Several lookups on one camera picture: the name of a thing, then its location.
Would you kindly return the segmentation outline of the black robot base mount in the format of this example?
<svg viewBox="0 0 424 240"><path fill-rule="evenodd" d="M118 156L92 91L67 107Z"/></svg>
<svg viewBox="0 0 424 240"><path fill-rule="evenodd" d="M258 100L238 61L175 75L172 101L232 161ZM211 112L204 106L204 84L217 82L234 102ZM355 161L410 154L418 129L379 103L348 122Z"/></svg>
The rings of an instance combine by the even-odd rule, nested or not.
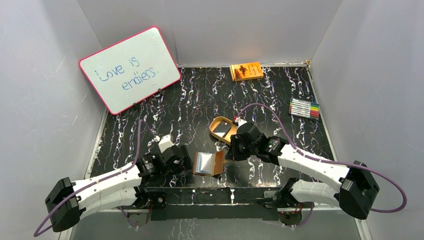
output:
<svg viewBox="0 0 424 240"><path fill-rule="evenodd" d="M278 187L147 187L124 210L145 212L151 221L177 219L260 219L298 225L312 204L296 203Z"/></svg>

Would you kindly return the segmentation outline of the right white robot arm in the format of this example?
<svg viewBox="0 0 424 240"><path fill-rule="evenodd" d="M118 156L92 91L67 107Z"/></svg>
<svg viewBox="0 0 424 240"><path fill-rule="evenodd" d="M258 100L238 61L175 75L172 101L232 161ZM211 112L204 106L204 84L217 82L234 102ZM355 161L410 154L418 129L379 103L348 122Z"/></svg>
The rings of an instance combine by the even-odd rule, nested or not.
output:
<svg viewBox="0 0 424 240"><path fill-rule="evenodd" d="M319 160L316 155L290 145L283 137L267 137L246 121L233 126L231 133L226 159L244 161L255 156L265 163L296 170L316 180L292 177L278 193L264 198L265 205L295 207L310 202L339 207L359 220L368 217L380 188L362 162L342 166L335 161Z"/></svg>

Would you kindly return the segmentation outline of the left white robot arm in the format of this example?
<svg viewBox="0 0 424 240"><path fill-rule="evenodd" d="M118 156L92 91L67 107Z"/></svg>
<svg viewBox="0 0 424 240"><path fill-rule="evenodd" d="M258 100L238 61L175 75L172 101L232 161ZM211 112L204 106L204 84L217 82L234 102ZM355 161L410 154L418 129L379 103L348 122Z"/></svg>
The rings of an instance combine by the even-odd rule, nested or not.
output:
<svg viewBox="0 0 424 240"><path fill-rule="evenodd" d="M91 214L123 206L144 208L151 196L143 187L167 175L191 170L187 146L172 145L161 153L148 153L136 163L85 180L60 179L45 199L51 229L62 232Z"/></svg>

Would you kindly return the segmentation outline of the gold oval tin tray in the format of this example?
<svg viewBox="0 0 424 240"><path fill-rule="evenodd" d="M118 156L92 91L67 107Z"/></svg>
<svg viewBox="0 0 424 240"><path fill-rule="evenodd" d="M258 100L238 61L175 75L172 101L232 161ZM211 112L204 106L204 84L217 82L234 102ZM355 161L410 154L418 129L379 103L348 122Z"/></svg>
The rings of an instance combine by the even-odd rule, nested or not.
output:
<svg viewBox="0 0 424 240"><path fill-rule="evenodd" d="M237 126L230 119L218 116L210 123L209 132L214 138L229 146L231 136L237 132Z"/></svg>

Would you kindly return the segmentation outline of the brown leather card holder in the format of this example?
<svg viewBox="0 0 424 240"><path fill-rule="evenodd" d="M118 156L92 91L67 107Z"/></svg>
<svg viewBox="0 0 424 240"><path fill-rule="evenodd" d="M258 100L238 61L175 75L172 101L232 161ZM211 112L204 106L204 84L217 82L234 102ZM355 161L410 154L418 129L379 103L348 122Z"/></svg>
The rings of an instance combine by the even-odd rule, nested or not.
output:
<svg viewBox="0 0 424 240"><path fill-rule="evenodd" d="M202 176L215 176L224 171L225 151L215 153L197 152L194 159L193 173Z"/></svg>

